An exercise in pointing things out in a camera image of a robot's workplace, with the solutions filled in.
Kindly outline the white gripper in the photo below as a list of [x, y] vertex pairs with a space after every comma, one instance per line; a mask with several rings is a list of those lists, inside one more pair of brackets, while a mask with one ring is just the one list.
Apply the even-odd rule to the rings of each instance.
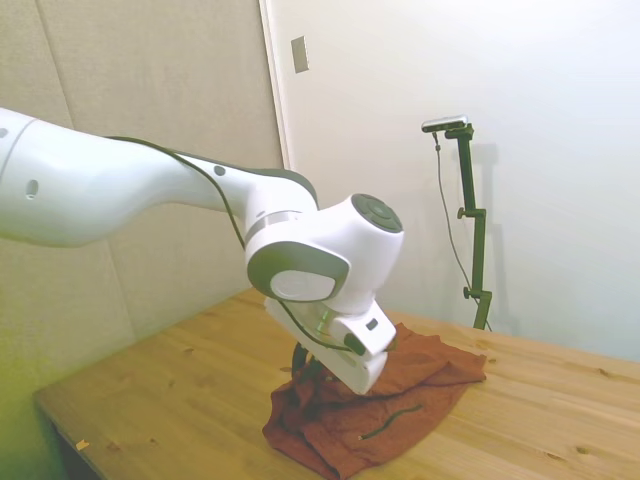
[[320, 364], [356, 394], [366, 394], [384, 370], [396, 328], [374, 302], [351, 315], [322, 302], [291, 303], [268, 298], [267, 313], [297, 341], [291, 378], [303, 384], [320, 372]]

